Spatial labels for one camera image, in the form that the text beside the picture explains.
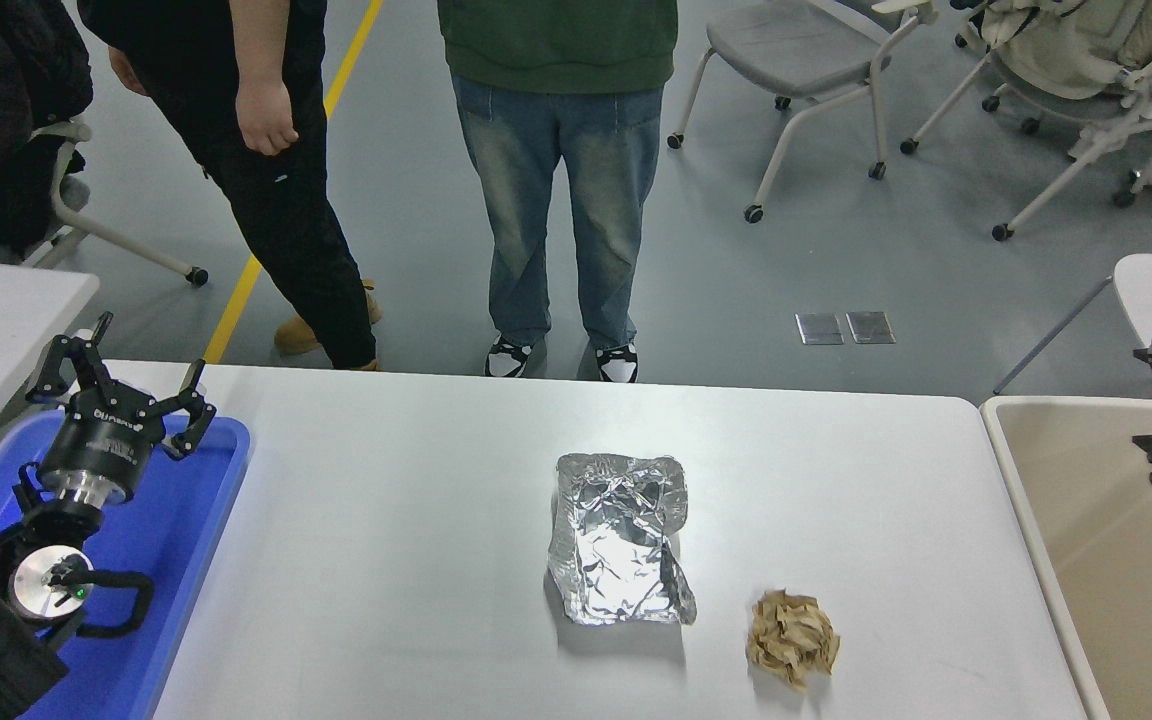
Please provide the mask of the person's hand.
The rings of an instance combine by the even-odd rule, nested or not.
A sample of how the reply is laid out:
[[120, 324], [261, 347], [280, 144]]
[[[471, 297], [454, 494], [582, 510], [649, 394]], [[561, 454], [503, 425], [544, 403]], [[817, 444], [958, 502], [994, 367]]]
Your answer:
[[291, 94], [280, 79], [238, 82], [236, 115], [244, 145], [266, 158], [282, 154], [300, 141]]
[[116, 47], [109, 46], [108, 59], [111, 70], [113, 70], [114, 76], [124, 88], [127, 88], [127, 90], [131, 91], [132, 94], [141, 94], [142, 97], [150, 96], [150, 92], [147, 92], [145, 85], [141, 82], [141, 77], [138, 77], [136, 70], [134, 70], [131, 59], [129, 59], [122, 50], [116, 50]]

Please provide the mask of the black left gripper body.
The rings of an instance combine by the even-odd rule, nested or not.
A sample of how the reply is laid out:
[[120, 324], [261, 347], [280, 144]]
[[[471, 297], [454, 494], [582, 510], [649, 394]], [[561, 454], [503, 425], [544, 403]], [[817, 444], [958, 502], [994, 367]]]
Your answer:
[[38, 483], [54, 495], [68, 488], [96, 488], [105, 495], [134, 495], [147, 460], [165, 435], [156, 397], [137, 388], [97, 388], [74, 393], [65, 419], [38, 465]]

